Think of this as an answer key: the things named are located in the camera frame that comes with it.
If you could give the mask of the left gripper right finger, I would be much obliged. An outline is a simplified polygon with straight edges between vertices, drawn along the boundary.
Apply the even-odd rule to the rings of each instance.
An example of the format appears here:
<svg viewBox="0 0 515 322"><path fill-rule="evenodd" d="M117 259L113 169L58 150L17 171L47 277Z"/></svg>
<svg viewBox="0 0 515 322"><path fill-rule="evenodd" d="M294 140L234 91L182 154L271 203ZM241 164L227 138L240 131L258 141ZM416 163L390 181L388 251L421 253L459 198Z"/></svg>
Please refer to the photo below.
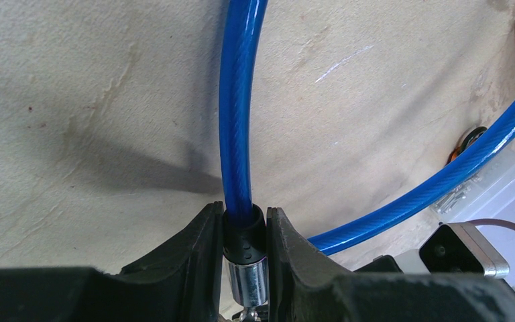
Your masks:
<svg viewBox="0 0 515 322"><path fill-rule="evenodd" d="M352 272L267 211L271 321L515 321L515 296L469 273Z"/></svg>

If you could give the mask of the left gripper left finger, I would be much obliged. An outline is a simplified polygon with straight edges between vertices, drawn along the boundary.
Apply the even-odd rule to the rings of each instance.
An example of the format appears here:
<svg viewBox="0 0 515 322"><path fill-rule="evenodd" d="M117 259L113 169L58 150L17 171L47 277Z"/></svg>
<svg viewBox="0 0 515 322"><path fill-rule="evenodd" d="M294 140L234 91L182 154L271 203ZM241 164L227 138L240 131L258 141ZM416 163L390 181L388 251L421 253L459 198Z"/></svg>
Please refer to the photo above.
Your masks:
<svg viewBox="0 0 515 322"><path fill-rule="evenodd" d="M216 321L223 204L118 274L93 267L0 268L0 321Z"/></svg>

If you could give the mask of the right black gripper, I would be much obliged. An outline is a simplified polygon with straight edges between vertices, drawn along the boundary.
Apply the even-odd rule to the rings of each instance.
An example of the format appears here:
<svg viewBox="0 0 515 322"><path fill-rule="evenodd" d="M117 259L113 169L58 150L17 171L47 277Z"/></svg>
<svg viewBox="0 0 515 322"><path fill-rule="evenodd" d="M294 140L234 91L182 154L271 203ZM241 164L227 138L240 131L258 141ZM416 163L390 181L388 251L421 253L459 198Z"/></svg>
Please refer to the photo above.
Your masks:
<svg viewBox="0 0 515 322"><path fill-rule="evenodd" d="M375 258L355 272L402 272L402 270L393 256L385 255Z"/></svg>

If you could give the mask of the blue cable lock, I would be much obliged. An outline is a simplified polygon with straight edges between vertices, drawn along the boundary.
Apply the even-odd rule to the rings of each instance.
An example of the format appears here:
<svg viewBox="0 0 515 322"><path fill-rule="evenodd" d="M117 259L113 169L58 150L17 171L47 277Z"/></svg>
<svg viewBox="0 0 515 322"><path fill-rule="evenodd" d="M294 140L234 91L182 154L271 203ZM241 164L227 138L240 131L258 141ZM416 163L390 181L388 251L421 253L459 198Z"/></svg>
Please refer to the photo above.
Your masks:
<svg viewBox="0 0 515 322"><path fill-rule="evenodd" d="M268 300L266 224L253 204L249 114L255 57L266 1L231 1L219 75L219 147L225 194L224 253L235 301L252 309ZM346 250L407 220L461 184L515 138L515 100L466 151L400 198L310 239L323 254Z"/></svg>

